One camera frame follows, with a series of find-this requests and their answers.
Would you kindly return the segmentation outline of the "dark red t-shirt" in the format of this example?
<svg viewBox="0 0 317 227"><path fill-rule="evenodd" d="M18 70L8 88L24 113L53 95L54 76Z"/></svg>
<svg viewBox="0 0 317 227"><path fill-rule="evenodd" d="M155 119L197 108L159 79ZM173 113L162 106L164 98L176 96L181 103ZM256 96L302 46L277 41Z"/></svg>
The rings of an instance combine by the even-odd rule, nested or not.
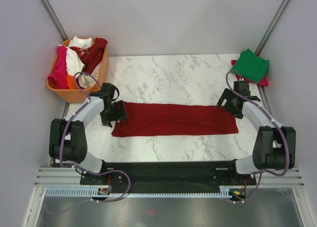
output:
<svg viewBox="0 0 317 227"><path fill-rule="evenodd" d="M223 107L125 102L127 121L113 137L203 136L238 133L236 119Z"/></svg>

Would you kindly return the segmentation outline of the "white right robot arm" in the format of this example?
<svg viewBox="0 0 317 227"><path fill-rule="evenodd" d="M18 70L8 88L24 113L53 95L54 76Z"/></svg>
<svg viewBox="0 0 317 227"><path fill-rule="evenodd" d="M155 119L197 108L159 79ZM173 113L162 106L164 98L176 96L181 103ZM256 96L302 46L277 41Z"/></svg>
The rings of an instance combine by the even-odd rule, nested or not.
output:
<svg viewBox="0 0 317 227"><path fill-rule="evenodd" d="M247 118L258 132L252 155L234 160L235 167L227 171L228 181L239 184L245 174L268 172L283 176L295 166L296 131L276 121L261 105L257 96L252 96L249 83L235 81L220 96L216 107L223 106L237 119Z"/></svg>

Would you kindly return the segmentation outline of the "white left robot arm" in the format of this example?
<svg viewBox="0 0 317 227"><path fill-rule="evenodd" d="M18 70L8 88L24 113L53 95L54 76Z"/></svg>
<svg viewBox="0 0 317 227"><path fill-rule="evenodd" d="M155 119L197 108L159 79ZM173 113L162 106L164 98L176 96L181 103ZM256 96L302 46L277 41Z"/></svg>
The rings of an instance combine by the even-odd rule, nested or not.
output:
<svg viewBox="0 0 317 227"><path fill-rule="evenodd" d="M111 83L103 83L101 89L91 92L84 103L72 115L51 122L49 156L60 166L72 164L92 174L92 179L103 184L109 173L103 169L105 162L88 151L86 128L96 116L103 126L112 127L114 122L127 121L123 100L117 100L119 89Z"/></svg>

